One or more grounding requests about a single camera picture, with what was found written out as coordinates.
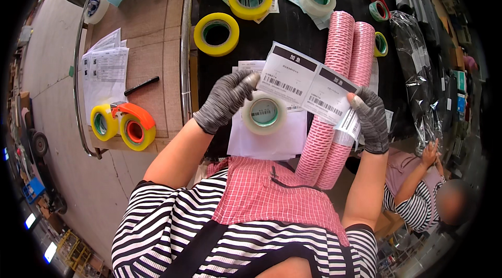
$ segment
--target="black table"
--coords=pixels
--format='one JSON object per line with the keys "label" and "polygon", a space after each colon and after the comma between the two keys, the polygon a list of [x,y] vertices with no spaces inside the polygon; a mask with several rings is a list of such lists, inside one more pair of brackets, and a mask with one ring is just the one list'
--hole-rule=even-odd
{"label": "black table", "polygon": [[[396,9],[395,0],[385,0],[389,9]],[[265,60],[277,41],[296,49],[320,62],[324,62],[328,29],[318,30],[317,26],[300,7],[288,0],[278,0],[279,14],[269,14],[260,24],[242,20],[233,15],[230,7],[222,0],[201,0],[199,19],[223,12],[233,16],[239,24],[240,36],[237,47],[223,57],[211,57],[198,53],[199,105],[203,105],[214,83],[225,74],[232,72],[239,60]],[[356,21],[371,24],[382,32],[389,44],[389,53],[379,57],[379,96],[385,108],[394,112],[389,138],[401,140],[415,134],[413,119],[407,103],[405,80],[392,39],[390,24],[377,22],[369,14],[369,0],[336,0],[335,10],[350,13]],[[231,124],[218,130],[206,153],[207,157],[224,157],[228,148]]]}

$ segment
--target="metal railing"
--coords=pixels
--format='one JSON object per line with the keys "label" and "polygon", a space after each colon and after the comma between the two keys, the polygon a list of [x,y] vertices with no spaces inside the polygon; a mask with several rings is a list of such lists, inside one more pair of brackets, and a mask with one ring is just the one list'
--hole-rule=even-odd
{"label": "metal railing", "polygon": [[[85,7],[82,11],[82,16],[80,17],[80,23],[78,26],[77,40],[75,42],[75,51],[73,53],[73,100],[75,103],[75,114],[77,118],[78,133],[80,135],[80,142],[82,147],[88,156],[96,157],[101,159],[101,156],[108,149],[98,149],[94,148],[94,152],[91,151],[89,146],[87,146],[87,141],[85,140],[84,125],[82,119],[80,118],[80,106],[78,102],[78,53],[80,50],[80,40],[82,36],[82,29],[84,25]],[[192,14],[192,0],[183,0],[183,10],[181,16],[181,40],[180,40],[180,93],[181,93],[181,113],[183,124],[192,118],[192,98],[190,93],[190,27]]]}

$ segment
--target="apron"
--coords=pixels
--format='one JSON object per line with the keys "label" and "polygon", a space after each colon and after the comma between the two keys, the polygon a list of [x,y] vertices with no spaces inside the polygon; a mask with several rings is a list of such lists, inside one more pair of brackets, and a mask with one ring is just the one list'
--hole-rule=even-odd
{"label": "apron", "polygon": [[[389,160],[387,162],[385,184],[389,188],[393,197],[396,196],[403,182],[411,174],[411,172],[417,168],[420,162],[422,162],[422,160],[413,154],[389,148]],[[427,174],[422,178],[422,181],[427,186],[427,190],[431,195],[431,218],[425,228],[425,230],[427,230],[429,229],[433,221],[434,214],[436,213],[434,188],[439,182],[442,182],[442,179],[437,168],[433,166],[427,170]]]}
{"label": "apron", "polygon": [[[227,167],[229,172],[225,191],[213,217],[166,268],[162,278],[191,277],[216,246],[228,225],[256,220],[325,228],[337,235],[343,257],[351,260],[347,234],[324,192],[307,185],[303,179],[278,163],[245,157],[229,157],[220,163],[210,164],[208,178]],[[354,276],[353,262],[346,261],[345,265],[347,276]],[[235,274],[242,273],[236,276],[246,276],[247,266],[239,269]],[[312,273],[313,276],[320,276],[314,270]]]}

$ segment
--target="black and white striped shirt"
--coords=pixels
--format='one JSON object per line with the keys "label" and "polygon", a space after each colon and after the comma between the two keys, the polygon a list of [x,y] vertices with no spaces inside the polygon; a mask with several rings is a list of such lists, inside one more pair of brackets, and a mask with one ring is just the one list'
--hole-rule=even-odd
{"label": "black and white striped shirt", "polygon": [[[441,177],[441,179],[443,181],[438,182],[438,184],[434,187],[434,199],[436,199],[439,187],[441,187],[445,182],[443,177]],[[415,193],[411,196],[411,198],[405,200],[398,206],[394,204],[394,196],[392,196],[391,191],[386,185],[384,190],[383,206],[391,212],[398,213],[405,223],[417,232],[422,232],[427,228],[432,215],[431,194],[427,189],[427,185],[423,181],[418,183]],[[431,227],[438,222],[439,214],[437,210],[435,210],[434,216],[432,217]]]}
{"label": "black and white striped shirt", "polygon": [[[116,277],[158,277],[209,221],[226,187],[224,169],[191,190],[140,182],[112,245]],[[376,240],[366,225],[346,230],[355,277],[375,277]],[[321,227],[280,221],[230,225],[194,277],[228,277],[251,260],[289,244],[314,252],[322,276],[345,275],[338,237]]]}

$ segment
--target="gloved hand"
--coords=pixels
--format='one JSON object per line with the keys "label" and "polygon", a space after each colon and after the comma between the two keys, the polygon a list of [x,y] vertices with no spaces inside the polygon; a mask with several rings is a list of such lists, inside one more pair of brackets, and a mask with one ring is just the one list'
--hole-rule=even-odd
{"label": "gloved hand", "polygon": [[193,118],[204,132],[215,134],[244,105],[244,99],[253,99],[251,92],[259,80],[260,74],[245,70],[224,75],[214,84],[206,102],[194,112]]}
{"label": "gloved hand", "polygon": [[361,87],[355,94],[348,93],[347,99],[357,112],[361,122],[364,149],[373,154],[387,152],[389,138],[382,99],[365,86]]}

